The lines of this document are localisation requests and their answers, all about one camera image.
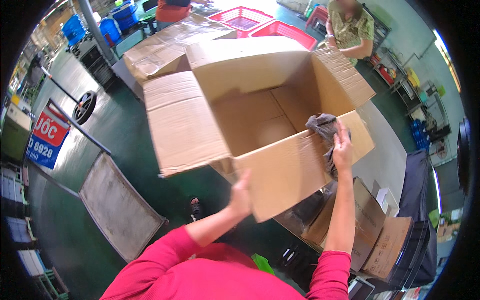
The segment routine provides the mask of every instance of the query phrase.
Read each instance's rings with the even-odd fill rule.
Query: blue plastic barrel
[[[138,16],[135,14],[138,6],[125,1],[122,6],[111,10],[113,18],[117,21],[121,31],[127,30],[138,23]]]
[[[63,31],[63,35],[67,38],[69,46],[78,43],[85,35],[85,27],[82,20],[80,20],[80,16],[77,14],[71,16],[71,18],[65,22],[61,30]]]
[[[115,21],[109,18],[105,18],[100,21],[100,31],[103,35],[103,38],[109,44],[107,37],[105,35],[109,35],[110,39],[113,43],[116,43],[120,39],[120,32],[118,31],[117,27],[115,26]]]

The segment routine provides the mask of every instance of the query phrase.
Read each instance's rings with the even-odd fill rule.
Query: sandal
[[[202,208],[200,206],[200,199],[198,199],[198,197],[192,197],[190,199],[190,207],[192,208],[192,214],[190,216],[192,217],[194,222],[204,217],[202,213]]]

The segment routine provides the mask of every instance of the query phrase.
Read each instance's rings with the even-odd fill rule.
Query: gray cloth
[[[337,180],[338,172],[333,163],[333,135],[336,133],[335,121],[336,117],[334,115],[321,114],[319,117],[313,115],[308,118],[305,126],[322,137],[323,144],[328,149],[327,153],[324,154],[325,171],[329,173],[334,180]]]

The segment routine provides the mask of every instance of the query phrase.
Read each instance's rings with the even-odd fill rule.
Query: pink sleeve
[[[159,238],[115,277],[100,299],[127,299],[139,296],[171,267],[184,262],[201,247],[188,235],[185,226]]]
[[[322,300],[348,299],[347,281],[351,256],[341,251],[324,251],[318,258],[307,298]]]

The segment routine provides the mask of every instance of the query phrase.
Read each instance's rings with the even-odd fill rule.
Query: cart wheel
[[[96,93],[94,91],[88,91],[80,98],[82,106],[75,106],[73,109],[72,117],[79,124],[85,123],[92,115],[96,104]]]

